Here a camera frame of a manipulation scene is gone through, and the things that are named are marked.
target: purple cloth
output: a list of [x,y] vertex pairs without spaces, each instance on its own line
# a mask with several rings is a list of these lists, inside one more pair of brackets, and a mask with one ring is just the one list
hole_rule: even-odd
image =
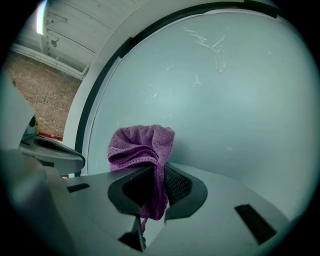
[[154,124],[137,125],[118,129],[108,147],[110,171],[124,169],[143,162],[154,165],[154,187],[152,201],[141,209],[142,232],[148,218],[160,220],[164,215],[168,198],[165,191],[165,163],[168,161],[174,143],[175,132]]

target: brick wall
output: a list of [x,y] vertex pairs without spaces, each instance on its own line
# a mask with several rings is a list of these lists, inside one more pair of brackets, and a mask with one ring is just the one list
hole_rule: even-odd
[[4,68],[35,109],[38,131],[62,137],[81,81],[15,52],[9,53]]

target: white ceiling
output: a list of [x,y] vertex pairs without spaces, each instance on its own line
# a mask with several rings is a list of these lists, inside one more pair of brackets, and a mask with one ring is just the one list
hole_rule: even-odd
[[149,0],[50,0],[44,19],[44,42],[36,32],[36,14],[16,43],[42,52],[82,72],[113,32]]

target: red strip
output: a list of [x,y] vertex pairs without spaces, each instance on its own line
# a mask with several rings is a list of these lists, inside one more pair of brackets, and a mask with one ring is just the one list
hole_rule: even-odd
[[57,137],[57,136],[51,136],[50,134],[46,134],[46,133],[43,133],[43,132],[38,132],[38,134],[40,136],[43,136],[43,137],[47,137],[47,138],[50,138],[50,139],[55,139],[55,140],[58,140],[58,141],[61,141],[62,142],[62,137]]

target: purple towel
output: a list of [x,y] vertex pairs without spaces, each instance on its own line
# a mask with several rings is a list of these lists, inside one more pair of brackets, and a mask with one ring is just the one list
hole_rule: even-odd
[[110,171],[124,169],[138,163],[150,162],[154,165],[153,199],[141,209],[142,232],[148,218],[160,220],[167,206],[165,191],[165,163],[170,156],[175,132],[167,127],[154,124],[137,125],[118,129],[108,147]]

